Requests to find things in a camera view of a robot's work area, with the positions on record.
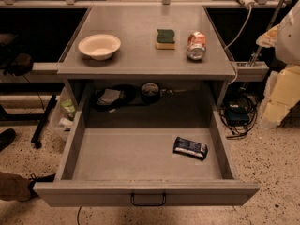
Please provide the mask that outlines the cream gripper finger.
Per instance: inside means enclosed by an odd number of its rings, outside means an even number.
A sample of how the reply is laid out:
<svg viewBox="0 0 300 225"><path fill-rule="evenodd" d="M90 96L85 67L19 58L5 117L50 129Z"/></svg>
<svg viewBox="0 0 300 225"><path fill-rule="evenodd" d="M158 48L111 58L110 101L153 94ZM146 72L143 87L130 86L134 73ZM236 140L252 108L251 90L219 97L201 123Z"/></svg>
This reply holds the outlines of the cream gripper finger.
<svg viewBox="0 0 300 225"><path fill-rule="evenodd" d="M277 44L278 28L279 25L275 25L259 36L256 40L256 44L264 48L275 47Z"/></svg>
<svg viewBox="0 0 300 225"><path fill-rule="evenodd" d="M279 126L290 110L300 101L300 67L288 65L280 72L272 71L264 89L260 126Z"/></svg>

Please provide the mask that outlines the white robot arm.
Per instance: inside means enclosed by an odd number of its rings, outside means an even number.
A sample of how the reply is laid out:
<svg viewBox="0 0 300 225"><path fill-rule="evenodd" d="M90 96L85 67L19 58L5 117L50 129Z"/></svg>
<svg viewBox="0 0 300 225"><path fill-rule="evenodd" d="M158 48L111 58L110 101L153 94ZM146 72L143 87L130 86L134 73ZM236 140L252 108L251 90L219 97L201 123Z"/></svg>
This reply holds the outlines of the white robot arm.
<svg viewBox="0 0 300 225"><path fill-rule="evenodd" d="M259 36L256 44L275 48L276 59L286 64L267 81L262 102L262 128L275 128L300 101L300 1L292 7L280 24Z"/></svg>

